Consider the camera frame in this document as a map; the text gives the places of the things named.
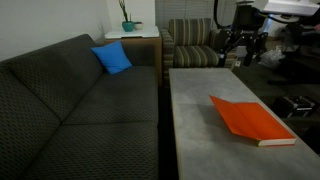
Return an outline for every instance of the book cover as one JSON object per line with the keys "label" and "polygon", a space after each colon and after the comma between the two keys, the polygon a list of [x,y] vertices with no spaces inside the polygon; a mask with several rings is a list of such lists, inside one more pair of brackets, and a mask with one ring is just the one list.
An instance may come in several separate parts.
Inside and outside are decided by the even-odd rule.
{"label": "book cover", "polygon": [[255,139],[258,146],[295,144],[296,138],[259,103],[210,98],[233,134]]}

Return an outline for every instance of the gray armchair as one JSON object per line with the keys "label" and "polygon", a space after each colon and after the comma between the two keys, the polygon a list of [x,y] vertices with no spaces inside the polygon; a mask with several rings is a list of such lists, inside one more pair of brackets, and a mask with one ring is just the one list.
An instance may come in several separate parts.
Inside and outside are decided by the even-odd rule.
{"label": "gray armchair", "polygon": [[211,19],[171,19],[162,36],[163,85],[169,86],[170,68],[217,67],[218,51],[226,39],[211,30]]}

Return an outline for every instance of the cable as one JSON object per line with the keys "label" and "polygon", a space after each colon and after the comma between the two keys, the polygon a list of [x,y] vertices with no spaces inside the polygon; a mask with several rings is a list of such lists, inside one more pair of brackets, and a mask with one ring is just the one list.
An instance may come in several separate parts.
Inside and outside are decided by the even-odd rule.
{"label": "cable", "polygon": [[298,22],[299,22],[299,21],[294,21],[294,22],[281,21],[281,20],[276,19],[276,18],[274,18],[274,17],[272,17],[272,16],[270,16],[270,15],[261,14],[261,13],[259,13],[259,16],[265,17],[265,18],[269,18],[269,19],[271,19],[271,20],[273,20],[273,21],[276,21],[276,22],[282,23],[282,24],[294,24],[294,23],[298,23]]}
{"label": "cable", "polygon": [[254,1],[241,1],[241,2],[236,2],[236,4],[247,4],[247,3],[254,3]]}
{"label": "cable", "polygon": [[214,5],[213,5],[213,19],[214,19],[214,22],[216,23],[218,29],[230,28],[230,26],[222,26],[221,24],[218,23],[218,18],[217,18],[218,3],[219,3],[219,0],[215,0],[214,1]]}

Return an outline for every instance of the gray table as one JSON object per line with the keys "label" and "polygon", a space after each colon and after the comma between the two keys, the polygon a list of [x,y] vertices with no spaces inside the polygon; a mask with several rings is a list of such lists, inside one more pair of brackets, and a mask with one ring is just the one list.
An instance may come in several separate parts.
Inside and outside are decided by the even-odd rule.
{"label": "gray table", "polygon": [[257,147],[229,131],[209,95],[260,102],[275,116],[229,69],[169,72],[180,179],[320,179],[320,158],[301,139],[294,146]]}

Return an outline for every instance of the patterned upholstery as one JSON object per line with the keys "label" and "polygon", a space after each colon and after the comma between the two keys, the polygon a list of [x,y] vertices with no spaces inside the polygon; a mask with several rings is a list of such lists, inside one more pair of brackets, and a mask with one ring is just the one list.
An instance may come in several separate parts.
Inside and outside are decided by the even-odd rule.
{"label": "patterned upholstery", "polygon": [[64,120],[102,74],[83,35],[10,61],[9,68],[55,114]]}
{"label": "patterned upholstery", "polygon": [[169,29],[160,31],[163,85],[169,86],[170,68],[215,67],[223,40],[210,30],[211,19],[171,19]]}
{"label": "patterned upholstery", "polygon": [[123,43],[122,47],[132,66],[155,66],[153,45]]}
{"label": "patterned upholstery", "polygon": [[16,179],[60,124],[8,70],[0,70],[0,179]]}
{"label": "patterned upholstery", "polygon": [[153,66],[133,66],[118,74],[104,74],[64,124],[157,123],[157,93]]}
{"label": "patterned upholstery", "polygon": [[209,46],[176,46],[174,66],[177,68],[213,67],[218,64],[218,54]]}
{"label": "patterned upholstery", "polygon": [[211,19],[170,19],[169,33],[176,46],[207,45]]}
{"label": "patterned upholstery", "polygon": [[158,179],[156,123],[61,126],[21,179]]}

